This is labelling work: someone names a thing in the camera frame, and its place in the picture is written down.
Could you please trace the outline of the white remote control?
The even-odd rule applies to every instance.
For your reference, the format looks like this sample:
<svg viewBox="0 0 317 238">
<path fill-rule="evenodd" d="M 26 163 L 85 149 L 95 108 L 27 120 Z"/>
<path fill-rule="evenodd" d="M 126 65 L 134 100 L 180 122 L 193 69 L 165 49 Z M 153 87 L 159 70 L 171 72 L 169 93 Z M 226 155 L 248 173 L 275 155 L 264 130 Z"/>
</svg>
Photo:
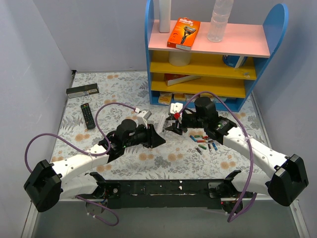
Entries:
<svg viewBox="0 0 317 238">
<path fill-rule="evenodd" d="M 165 123 L 165 115 L 161 115 L 158 126 L 157 126 L 157 133 L 158 134 L 162 133 L 164 123 Z"/>
</svg>

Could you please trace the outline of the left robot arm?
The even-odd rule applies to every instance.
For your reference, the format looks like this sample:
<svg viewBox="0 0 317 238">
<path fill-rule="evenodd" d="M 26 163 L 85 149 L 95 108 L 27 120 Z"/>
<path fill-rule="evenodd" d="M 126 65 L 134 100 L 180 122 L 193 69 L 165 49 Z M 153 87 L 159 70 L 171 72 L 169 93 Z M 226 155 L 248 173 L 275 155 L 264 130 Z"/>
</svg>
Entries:
<svg viewBox="0 0 317 238">
<path fill-rule="evenodd" d="M 47 160 L 38 162 L 23 187 L 38 212 L 51 209 L 60 198 L 80 194 L 101 198 L 106 191 L 103 183 L 91 179 L 84 185 L 73 179 L 119 158 L 127 147 L 141 144 L 146 148 L 156 148 L 165 143 L 166 140 L 156 132 L 153 124 L 137 125 L 135 121 L 125 119 L 103 141 L 82 154 L 55 163 Z"/>
</svg>

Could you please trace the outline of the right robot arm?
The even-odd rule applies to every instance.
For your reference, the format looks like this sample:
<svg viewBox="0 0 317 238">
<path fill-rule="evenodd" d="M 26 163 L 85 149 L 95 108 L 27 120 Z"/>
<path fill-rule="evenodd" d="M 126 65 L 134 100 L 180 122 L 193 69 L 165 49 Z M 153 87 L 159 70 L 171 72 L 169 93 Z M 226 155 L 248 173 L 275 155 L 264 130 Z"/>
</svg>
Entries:
<svg viewBox="0 0 317 238">
<path fill-rule="evenodd" d="M 169 120 L 174 122 L 167 130 L 182 135 L 189 128 L 202 128 L 209 138 L 250 159 L 264 172 L 250 176 L 234 171 L 217 187 L 217 192 L 235 197 L 247 187 L 249 192 L 269 195 L 278 204 L 290 206 L 308 186 L 304 160 L 300 156 L 286 156 L 246 136 L 236 123 L 219 116 L 209 97 L 197 98 L 195 109 L 189 112 L 182 103 L 170 104 Z"/>
</svg>

